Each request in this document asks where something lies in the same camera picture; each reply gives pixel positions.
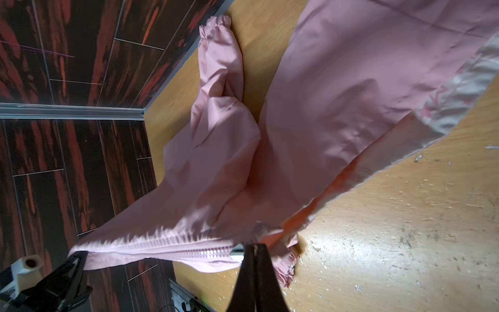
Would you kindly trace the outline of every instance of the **purple line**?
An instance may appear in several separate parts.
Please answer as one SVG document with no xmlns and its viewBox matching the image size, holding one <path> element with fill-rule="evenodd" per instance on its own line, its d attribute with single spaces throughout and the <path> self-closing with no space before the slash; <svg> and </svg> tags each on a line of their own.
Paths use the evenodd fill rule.
<svg viewBox="0 0 499 312">
<path fill-rule="evenodd" d="M 28 50 L 28 49 L 21 49 L 21 50 L 27 50 L 27 51 L 33 51 L 33 52 L 45 52 L 45 53 L 49 53 L 49 54 L 62 55 L 62 56 L 67 56 L 67 57 L 74 57 L 72 55 L 68 55 L 68 54 L 64 54 L 64 53 L 58 53 L 58 52 L 47 51 L 47 50 L 44 51 L 44 50 L 36 48 L 36 47 L 22 45 L 22 44 L 17 44 L 17 43 L 12 43 L 12 42 L 7 42 L 7 41 L 3 41 L 3 40 L 0 40 L 0 42 L 11 44 L 11 45 L 17 45 L 17 46 L 20 46 L 20 47 L 25 47 L 25 48 L 31 49 L 31 50 Z"/>
</svg>

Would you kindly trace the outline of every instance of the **metal strip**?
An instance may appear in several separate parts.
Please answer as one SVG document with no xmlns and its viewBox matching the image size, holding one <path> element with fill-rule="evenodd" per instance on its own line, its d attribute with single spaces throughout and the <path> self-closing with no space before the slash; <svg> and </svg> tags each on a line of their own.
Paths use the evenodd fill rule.
<svg viewBox="0 0 499 312">
<path fill-rule="evenodd" d="M 219 9 L 215 12 L 214 16 L 221 16 L 227 12 L 231 4 L 234 2 L 234 0 L 225 0 L 224 3 L 219 7 Z M 168 78 L 166 78 L 165 82 L 163 82 L 163 85 L 158 89 L 158 91 L 154 94 L 153 98 L 149 101 L 149 103 L 146 105 L 144 108 L 144 113 L 149 109 L 149 107 L 154 103 L 154 101 L 158 98 L 158 96 L 163 92 L 163 90 L 166 88 L 168 83 L 172 81 L 173 77 L 179 72 L 180 68 L 184 65 L 184 63 L 191 57 L 192 53 L 196 51 L 198 48 L 199 40 L 201 38 L 198 36 L 198 38 L 192 43 L 192 45 L 189 47 L 187 52 L 184 54 L 184 56 L 180 59 L 179 63 L 175 68 L 172 70 L 172 72 L 168 75 Z"/>
<path fill-rule="evenodd" d="M 0 119 L 144 120 L 142 108 L 0 103 Z"/>
</svg>

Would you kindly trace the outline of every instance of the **wooden surface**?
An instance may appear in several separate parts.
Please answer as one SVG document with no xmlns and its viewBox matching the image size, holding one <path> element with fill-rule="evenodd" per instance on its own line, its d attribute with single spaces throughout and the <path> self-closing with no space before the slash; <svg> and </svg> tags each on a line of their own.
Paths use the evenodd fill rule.
<svg viewBox="0 0 499 312">
<path fill-rule="evenodd" d="M 306 0 L 236 0 L 243 103 L 258 115 Z M 145 115 L 158 182 L 162 150 L 189 121 L 197 54 Z M 459 126 L 322 210 L 299 234 L 290 311 L 499 310 L 499 79 Z M 218 311 L 238 270 L 203 274 L 174 263 L 177 281 Z"/>
</svg>

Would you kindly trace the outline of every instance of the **gathered fabric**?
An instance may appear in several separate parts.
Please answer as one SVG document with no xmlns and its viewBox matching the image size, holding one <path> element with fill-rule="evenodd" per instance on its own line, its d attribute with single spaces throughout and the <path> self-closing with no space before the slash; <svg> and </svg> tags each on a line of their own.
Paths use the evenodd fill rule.
<svg viewBox="0 0 499 312">
<path fill-rule="evenodd" d="M 237 244 L 261 241 L 289 285 L 290 246 L 317 211 L 448 134 L 480 98 L 499 70 L 497 16 L 494 0 L 310 0 L 258 125 L 231 20 L 212 17 L 163 181 L 70 253 L 89 252 L 86 270 L 159 258 L 219 272 L 240 265 Z"/>
</svg>

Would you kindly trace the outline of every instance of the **garment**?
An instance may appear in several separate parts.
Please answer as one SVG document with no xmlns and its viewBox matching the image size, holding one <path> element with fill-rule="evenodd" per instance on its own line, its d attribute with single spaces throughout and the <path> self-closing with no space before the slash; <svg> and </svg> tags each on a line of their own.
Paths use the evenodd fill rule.
<svg viewBox="0 0 499 312">
<path fill-rule="evenodd" d="M 240 103 L 230 20 L 211 18 L 200 93 L 191 123 L 165 146 L 164 180 L 71 253 L 89 251 L 87 270 L 154 257 L 216 272 L 239 265 L 232 247 L 260 240 L 291 255 L 291 268 L 286 246 L 318 209 L 447 134 L 483 93 L 498 70 L 484 56 L 494 49 L 475 56 L 485 71 L 459 69 L 497 32 L 496 3 L 310 0 L 258 127 Z M 469 87 L 461 80 L 474 87 L 455 97 Z M 425 102 L 439 88 L 448 100 Z M 292 271 L 275 267 L 289 282 Z"/>
</svg>

